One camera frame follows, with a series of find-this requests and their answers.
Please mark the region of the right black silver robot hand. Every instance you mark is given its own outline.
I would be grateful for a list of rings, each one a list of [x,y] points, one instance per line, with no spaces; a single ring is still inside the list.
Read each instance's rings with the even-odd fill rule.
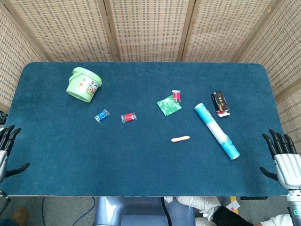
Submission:
[[[286,190],[300,190],[301,188],[301,155],[297,153],[293,140],[287,134],[269,130],[271,136],[263,133],[276,173],[260,167],[261,172],[277,182]]]

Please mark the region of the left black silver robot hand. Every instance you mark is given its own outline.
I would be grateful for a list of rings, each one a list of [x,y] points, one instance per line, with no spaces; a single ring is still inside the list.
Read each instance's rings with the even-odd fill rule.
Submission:
[[[27,162],[17,169],[7,170],[8,159],[11,154],[15,138],[21,131],[20,128],[15,130],[14,128],[15,125],[11,125],[8,128],[0,129],[0,182],[2,182],[4,178],[8,178],[25,171],[30,165],[30,163]]]

